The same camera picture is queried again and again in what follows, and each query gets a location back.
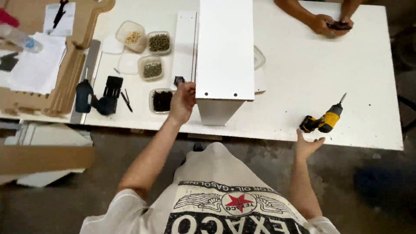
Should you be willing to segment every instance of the white t-shirt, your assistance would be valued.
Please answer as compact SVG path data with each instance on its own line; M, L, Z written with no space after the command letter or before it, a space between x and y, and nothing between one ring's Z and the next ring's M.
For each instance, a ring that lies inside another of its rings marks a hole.
M339 234L327 218L306 220L221 143L188 153L148 209L133 190L123 190L106 214L87 217L80 233Z

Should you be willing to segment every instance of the yellow cordless drill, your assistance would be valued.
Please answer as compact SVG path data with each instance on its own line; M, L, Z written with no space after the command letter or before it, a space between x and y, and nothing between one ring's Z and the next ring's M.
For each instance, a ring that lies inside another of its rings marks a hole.
M313 132L316 128L318 128L318 130L323 133L330 132L339 120L339 117L342 113L341 103L346 95L347 93L342 96L341 101L339 101L338 104L332 105L331 108L321 118L315 119L310 115L306 116L300 124L299 128L305 133Z

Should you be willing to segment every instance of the hand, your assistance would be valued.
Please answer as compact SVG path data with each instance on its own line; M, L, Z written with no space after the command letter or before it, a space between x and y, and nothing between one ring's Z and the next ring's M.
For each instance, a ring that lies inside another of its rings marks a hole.
M318 35L331 37L334 30L328 28L327 23L332 24L333 22L334 19L329 15L315 15L309 27Z
M352 22L352 20L348 16L343 17L341 19L341 22L348 23L348 25L350 27L352 27L354 25L354 22ZM347 34L347 32L349 32L349 30L334 30L334 34L337 37L343 36L343 35Z
M319 140L315 139L314 142L307 142L303 138L302 131L300 129L296 129L297 133L297 145L295 149L295 159L306 161L308 157L315 152L321 145L324 144L325 137L319 138Z
M192 108L196 103L195 86L194 82L180 82L178 84L178 90L171 100L171 111L169 112L168 119L173 120L179 125L189 120Z

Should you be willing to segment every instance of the water bottle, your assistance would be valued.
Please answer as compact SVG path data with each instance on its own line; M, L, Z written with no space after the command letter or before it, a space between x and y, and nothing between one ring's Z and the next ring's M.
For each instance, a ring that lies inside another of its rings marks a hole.
M8 24L0 24L0 37L15 43L30 53L39 53L43 45L26 33Z

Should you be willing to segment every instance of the white workbench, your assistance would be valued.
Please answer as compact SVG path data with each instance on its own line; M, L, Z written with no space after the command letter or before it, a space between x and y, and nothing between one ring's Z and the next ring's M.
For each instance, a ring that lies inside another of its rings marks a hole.
M347 35L326 39L288 16L272 0L253 2L254 42L267 59L267 91L244 103L224 127L203 126L196 106L181 132L295 141L295 129L305 115L320 117L347 92L334 130L305 134L305 139L324 136L326 144L403 150L384 7L361 5L352 18L354 28ZM326 2L302 5L315 14L331 15L340 8L340 4ZM198 0L117 0L110 12L99 15L94 39L103 41L125 20L141 24L146 32L164 30L174 37L177 12L198 7ZM120 75L133 113L120 98L115 114L105 117L92 110L84 124L159 129L166 115L150 112L149 92L170 87L172 54L163 57L165 76L160 81L143 82L138 75ZM218 56L227 56L227 52ZM119 57L99 56L93 73L98 97L107 76L117 76L113 68Z

